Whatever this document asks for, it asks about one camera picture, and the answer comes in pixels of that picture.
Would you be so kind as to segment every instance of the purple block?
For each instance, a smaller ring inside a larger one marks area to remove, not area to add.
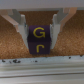
[[[50,26],[30,26],[27,40],[30,54],[49,54]]]

